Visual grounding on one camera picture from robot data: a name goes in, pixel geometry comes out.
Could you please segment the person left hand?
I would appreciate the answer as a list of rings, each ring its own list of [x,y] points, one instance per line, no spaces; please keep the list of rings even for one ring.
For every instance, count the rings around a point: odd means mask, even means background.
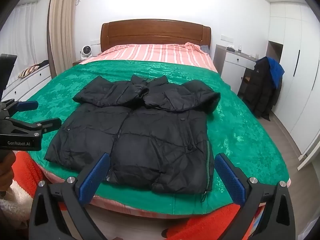
[[[13,164],[16,161],[16,155],[12,151],[4,151],[7,155],[1,161],[0,166],[0,190],[1,192],[7,191],[7,189],[12,184],[14,178],[14,172],[12,169]]]

